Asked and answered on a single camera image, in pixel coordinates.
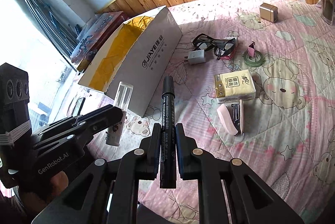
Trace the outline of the left hand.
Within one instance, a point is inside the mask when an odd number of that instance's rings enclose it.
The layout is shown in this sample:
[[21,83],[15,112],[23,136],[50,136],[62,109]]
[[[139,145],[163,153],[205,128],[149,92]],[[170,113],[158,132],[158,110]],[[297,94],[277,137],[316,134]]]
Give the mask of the left hand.
[[20,186],[19,196],[21,200],[36,200],[41,203],[50,203],[54,198],[60,196],[69,185],[68,176],[64,171],[54,175],[51,179],[37,182],[30,186]]

